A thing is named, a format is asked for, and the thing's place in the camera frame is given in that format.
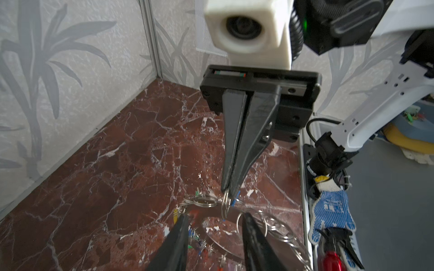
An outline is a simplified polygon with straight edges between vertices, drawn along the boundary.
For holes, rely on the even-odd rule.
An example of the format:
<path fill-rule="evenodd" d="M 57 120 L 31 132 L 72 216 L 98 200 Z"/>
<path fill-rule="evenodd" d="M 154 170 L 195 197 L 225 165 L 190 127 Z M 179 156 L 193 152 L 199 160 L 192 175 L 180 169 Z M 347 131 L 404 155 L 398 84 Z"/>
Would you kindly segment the aluminium frame post right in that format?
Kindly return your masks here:
<path fill-rule="evenodd" d="M 155 18 L 153 15 L 153 9 L 151 6 L 151 0 L 138 0 L 138 3 L 141 9 L 142 21 L 148 41 L 148 48 L 154 74 L 156 75 L 156 78 L 163 79 L 162 66 L 160 63 L 160 56 L 158 50 L 157 30 Z"/>

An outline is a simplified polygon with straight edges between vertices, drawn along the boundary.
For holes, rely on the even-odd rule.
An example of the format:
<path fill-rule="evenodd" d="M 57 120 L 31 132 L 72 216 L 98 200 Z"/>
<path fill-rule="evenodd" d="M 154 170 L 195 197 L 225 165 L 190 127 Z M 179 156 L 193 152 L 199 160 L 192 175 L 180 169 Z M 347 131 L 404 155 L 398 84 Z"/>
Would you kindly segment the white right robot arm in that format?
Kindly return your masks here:
<path fill-rule="evenodd" d="M 377 130 L 434 91 L 432 1 L 206 1 L 203 16 L 229 59 L 208 66 L 200 86 L 224 117 L 227 199 L 272 139 L 295 141 L 310 126 L 322 77 L 292 70 L 304 47 L 329 57 L 327 102 L 380 62 L 392 64 L 367 100 L 315 140 L 312 176 L 343 171 Z"/>

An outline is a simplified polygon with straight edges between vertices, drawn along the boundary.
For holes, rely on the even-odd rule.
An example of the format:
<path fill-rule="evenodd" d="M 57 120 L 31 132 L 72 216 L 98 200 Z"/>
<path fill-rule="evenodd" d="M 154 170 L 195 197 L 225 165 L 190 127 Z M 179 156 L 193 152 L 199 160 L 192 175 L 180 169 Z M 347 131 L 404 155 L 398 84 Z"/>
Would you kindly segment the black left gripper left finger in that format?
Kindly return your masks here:
<path fill-rule="evenodd" d="M 189 217 L 181 215 L 158 249 L 147 271 L 184 271 L 188 258 Z"/>

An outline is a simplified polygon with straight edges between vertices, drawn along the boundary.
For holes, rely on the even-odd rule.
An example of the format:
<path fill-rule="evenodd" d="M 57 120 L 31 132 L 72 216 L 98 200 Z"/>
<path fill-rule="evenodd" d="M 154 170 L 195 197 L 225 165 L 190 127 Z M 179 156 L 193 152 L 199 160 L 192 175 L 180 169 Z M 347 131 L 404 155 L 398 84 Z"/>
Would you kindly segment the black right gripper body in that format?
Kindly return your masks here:
<path fill-rule="evenodd" d="M 267 68 L 209 65 L 200 84 L 202 96 L 215 114 L 223 113 L 223 93 L 240 90 L 252 96 L 255 92 L 280 91 L 280 103 L 273 139 L 296 142 L 313 113 L 321 90 L 322 76 L 316 72 L 287 71 Z"/>

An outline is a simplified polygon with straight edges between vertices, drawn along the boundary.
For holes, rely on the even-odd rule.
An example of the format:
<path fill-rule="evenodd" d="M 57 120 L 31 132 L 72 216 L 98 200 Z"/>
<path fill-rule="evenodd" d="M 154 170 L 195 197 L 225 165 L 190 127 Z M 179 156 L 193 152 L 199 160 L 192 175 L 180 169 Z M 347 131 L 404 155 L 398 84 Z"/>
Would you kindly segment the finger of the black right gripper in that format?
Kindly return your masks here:
<path fill-rule="evenodd" d="M 240 190 L 251 166 L 271 142 L 279 103 L 278 92 L 258 91 L 246 105 L 235 162 L 237 191 Z M 237 193 L 228 193 L 228 195 L 231 199 L 235 199 Z"/>
<path fill-rule="evenodd" d="M 222 192 L 238 192 L 236 189 L 235 162 L 247 97 L 244 91 L 232 89 L 227 89 L 222 96 L 225 138 Z"/>

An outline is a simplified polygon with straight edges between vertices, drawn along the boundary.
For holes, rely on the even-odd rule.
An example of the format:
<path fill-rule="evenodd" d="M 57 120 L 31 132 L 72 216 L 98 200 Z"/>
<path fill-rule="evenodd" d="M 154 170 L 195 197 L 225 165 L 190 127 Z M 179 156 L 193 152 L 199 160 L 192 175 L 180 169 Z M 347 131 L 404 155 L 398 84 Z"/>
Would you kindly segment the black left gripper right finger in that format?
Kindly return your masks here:
<path fill-rule="evenodd" d="M 242 236 L 244 262 L 247 271 L 286 271 L 254 217 L 245 212 L 242 215 Z"/>

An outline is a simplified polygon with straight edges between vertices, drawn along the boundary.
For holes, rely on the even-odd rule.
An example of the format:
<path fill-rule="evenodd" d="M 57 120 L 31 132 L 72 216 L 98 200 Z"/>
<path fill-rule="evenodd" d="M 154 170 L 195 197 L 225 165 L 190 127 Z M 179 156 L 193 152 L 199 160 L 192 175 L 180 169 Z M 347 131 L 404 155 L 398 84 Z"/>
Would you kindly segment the red bottle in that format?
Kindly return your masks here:
<path fill-rule="evenodd" d="M 347 271 L 339 250 L 327 250 L 324 252 L 321 263 L 321 271 Z"/>

